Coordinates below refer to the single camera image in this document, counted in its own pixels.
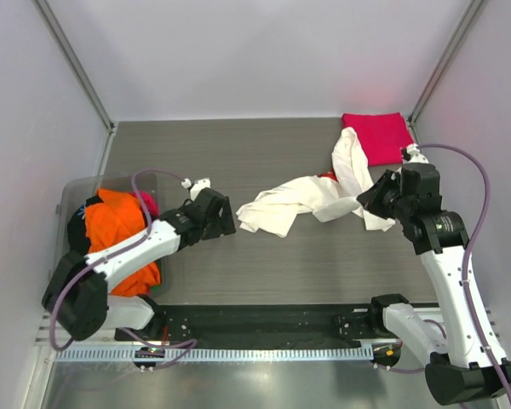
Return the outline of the white t-shirt with red print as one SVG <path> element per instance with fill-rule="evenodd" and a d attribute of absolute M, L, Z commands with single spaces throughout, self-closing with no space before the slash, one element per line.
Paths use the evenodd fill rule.
<path fill-rule="evenodd" d="M 358 135 L 351 127 L 342 130 L 331 153 L 332 171 L 323 176 L 303 176 L 259 193 L 236 212 L 240 228 L 260 230 L 284 238 L 297 216 L 312 214 L 330 222 L 347 214 L 363 219 L 369 231 L 387 232 L 395 225 L 364 210 L 357 197 L 374 186 L 369 163 Z"/>

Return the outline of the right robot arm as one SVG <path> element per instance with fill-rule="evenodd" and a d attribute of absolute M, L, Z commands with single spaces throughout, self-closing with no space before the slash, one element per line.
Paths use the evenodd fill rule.
<path fill-rule="evenodd" d="M 413 352 L 440 405 L 496 399 L 511 392 L 511 360 L 477 292 L 467 229 L 456 212 L 442 210 L 439 188 L 433 165 L 412 163 L 341 201 L 346 212 L 362 209 L 400 223 L 431 280 L 446 334 L 428 327 L 400 294 L 373 297 L 366 323 L 375 336 L 394 334 Z"/>

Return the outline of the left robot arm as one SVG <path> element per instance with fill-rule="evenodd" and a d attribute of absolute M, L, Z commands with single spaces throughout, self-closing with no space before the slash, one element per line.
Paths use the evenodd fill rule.
<path fill-rule="evenodd" d="M 104 329 L 147 340 L 162 336 L 167 325 L 162 307 L 147 295 L 117 297 L 112 290 L 151 262 L 235 232 L 229 198 L 205 187 L 112 247 L 84 256 L 70 251 L 59 260 L 43 294 L 50 326 L 60 326 L 77 342 Z"/>

